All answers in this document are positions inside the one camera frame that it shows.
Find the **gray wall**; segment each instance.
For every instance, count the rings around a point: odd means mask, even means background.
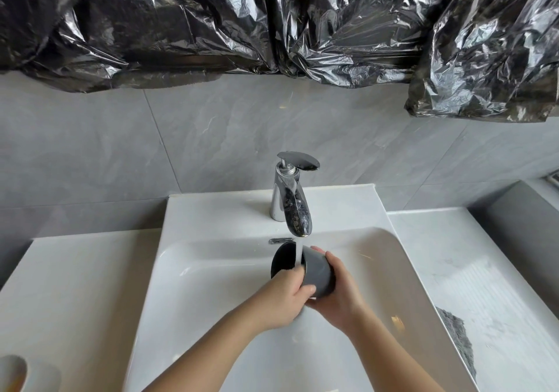
[[[518,182],[474,215],[559,317],[559,189],[543,179]]]
[[[481,205],[559,167],[559,119],[413,119],[407,89],[228,75],[80,95],[0,76],[0,284],[32,237],[159,226],[174,192],[268,189],[280,150],[320,160],[304,185],[374,182],[388,210]]]

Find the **sink basin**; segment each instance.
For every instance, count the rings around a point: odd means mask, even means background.
[[[313,232],[306,245],[332,250],[408,352],[445,388],[476,391],[427,296],[374,185],[305,190]],[[268,214],[272,191],[173,195],[151,275],[125,392],[140,392],[227,311],[270,277],[285,223]],[[305,308],[288,327],[258,336],[223,392],[372,390],[349,340]]]

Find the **black plastic bag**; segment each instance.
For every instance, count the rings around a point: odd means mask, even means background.
[[[78,0],[0,0],[0,70],[13,70],[46,46]]]
[[[21,69],[66,91],[278,71],[265,0],[79,0]]]
[[[449,1],[275,0],[280,69],[343,87],[409,82]]]
[[[452,0],[410,84],[417,116],[544,121],[557,104],[559,0]]]

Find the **hand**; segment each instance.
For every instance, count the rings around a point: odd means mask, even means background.
[[[311,248],[324,253],[316,246]],[[327,297],[309,299],[307,306],[318,311],[332,326],[348,335],[357,323],[357,318],[368,310],[368,306],[344,263],[331,252],[326,252],[326,259],[334,268],[336,288]]]
[[[316,291],[316,286],[305,285],[305,269],[296,267],[281,270],[252,297],[239,307],[246,311],[255,334],[290,324]]]

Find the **chrome faucet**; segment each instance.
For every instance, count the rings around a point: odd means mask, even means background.
[[[281,161],[276,165],[270,216],[276,221],[285,221],[294,235],[308,236],[312,232],[311,213],[299,176],[301,170],[318,170],[320,163],[303,152],[280,152],[278,157]]]

